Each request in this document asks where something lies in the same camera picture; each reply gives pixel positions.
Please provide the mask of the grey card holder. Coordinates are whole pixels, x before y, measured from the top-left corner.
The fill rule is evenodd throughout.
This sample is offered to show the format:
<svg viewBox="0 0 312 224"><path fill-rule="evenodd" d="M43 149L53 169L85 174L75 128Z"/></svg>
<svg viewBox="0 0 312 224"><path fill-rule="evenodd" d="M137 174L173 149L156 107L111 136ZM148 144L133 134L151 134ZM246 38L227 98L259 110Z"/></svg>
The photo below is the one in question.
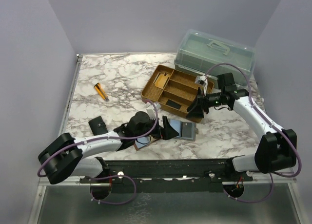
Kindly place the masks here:
<svg viewBox="0 0 312 224"><path fill-rule="evenodd" d="M180 120L169 119L170 126L179 133L176 139L195 141L198 129L194 122L182 122Z"/></svg>

